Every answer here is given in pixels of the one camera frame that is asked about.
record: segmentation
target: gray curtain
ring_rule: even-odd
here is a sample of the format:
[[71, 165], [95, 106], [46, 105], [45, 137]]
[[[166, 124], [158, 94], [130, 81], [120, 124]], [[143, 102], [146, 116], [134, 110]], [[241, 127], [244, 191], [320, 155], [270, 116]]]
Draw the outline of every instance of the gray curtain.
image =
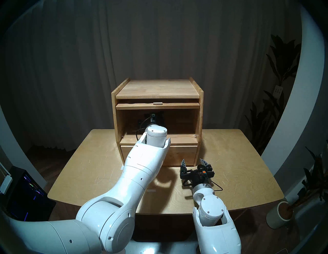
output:
[[265, 54], [285, 33], [284, 1], [44, 0], [6, 32], [14, 105], [39, 146], [71, 150], [113, 128], [125, 78], [185, 79], [204, 90], [204, 128], [246, 130], [244, 114], [275, 84]]

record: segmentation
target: dark floor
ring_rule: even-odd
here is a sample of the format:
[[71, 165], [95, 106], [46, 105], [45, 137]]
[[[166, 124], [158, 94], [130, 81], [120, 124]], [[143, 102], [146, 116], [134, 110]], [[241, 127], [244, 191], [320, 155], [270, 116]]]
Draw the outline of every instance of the dark floor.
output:
[[[29, 160], [49, 182], [46, 192], [49, 192], [73, 153], [37, 146], [27, 152]], [[79, 206], [56, 202], [50, 221], [75, 219]], [[282, 249], [291, 252], [299, 243], [298, 228], [294, 222], [274, 230], [266, 224], [266, 214], [276, 204], [229, 212], [239, 233], [242, 253], [275, 254]], [[138, 242], [183, 241], [193, 230], [191, 215], [136, 215], [133, 239]]]

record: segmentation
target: wooden table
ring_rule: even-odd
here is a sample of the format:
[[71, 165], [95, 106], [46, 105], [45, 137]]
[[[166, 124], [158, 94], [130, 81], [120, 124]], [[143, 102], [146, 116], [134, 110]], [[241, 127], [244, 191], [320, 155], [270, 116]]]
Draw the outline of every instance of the wooden table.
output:
[[[228, 210], [263, 205], [284, 197], [259, 154], [238, 129], [204, 129], [199, 158], [212, 165], [212, 180], [223, 188], [216, 195]], [[48, 197], [82, 206], [115, 185], [122, 174], [121, 166], [114, 130], [92, 130], [58, 176]], [[163, 166], [136, 212], [190, 214], [195, 206], [192, 189], [182, 186], [179, 170]]]

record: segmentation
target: wooden cabinet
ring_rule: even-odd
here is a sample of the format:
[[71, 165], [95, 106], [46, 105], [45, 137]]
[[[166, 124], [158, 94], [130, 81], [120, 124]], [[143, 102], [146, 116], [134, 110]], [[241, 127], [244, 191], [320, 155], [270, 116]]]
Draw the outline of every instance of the wooden cabinet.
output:
[[124, 163], [137, 142], [138, 121], [161, 112], [171, 147], [163, 165], [197, 164], [203, 122], [204, 92], [193, 80], [130, 80], [112, 92], [115, 138]]

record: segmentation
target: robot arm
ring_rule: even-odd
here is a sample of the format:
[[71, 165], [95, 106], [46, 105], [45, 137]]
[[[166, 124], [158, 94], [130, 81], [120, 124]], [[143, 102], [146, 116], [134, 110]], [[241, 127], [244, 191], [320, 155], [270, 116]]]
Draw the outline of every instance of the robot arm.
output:
[[166, 128], [153, 125], [146, 131], [128, 154], [115, 186], [86, 202], [76, 220], [23, 222], [4, 214], [26, 247], [38, 253], [56, 254], [123, 250], [132, 237], [140, 199], [157, 176], [171, 145], [171, 139], [166, 139]]
[[[204, 160], [196, 170], [187, 170], [181, 163], [180, 178], [184, 186], [192, 185], [193, 199], [198, 209], [193, 208], [193, 219], [202, 254], [240, 254], [241, 244], [238, 232], [223, 201], [215, 196], [208, 179], [214, 176], [212, 167]], [[221, 219], [222, 225], [215, 224]]]
[[164, 147], [149, 145], [162, 146], [161, 142], [153, 141], [145, 132], [128, 154], [115, 186], [86, 202], [77, 213], [76, 219], [97, 234], [102, 249], [109, 253], [123, 250], [130, 241], [137, 206], [157, 176], [171, 144], [170, 138], [163, 140]]

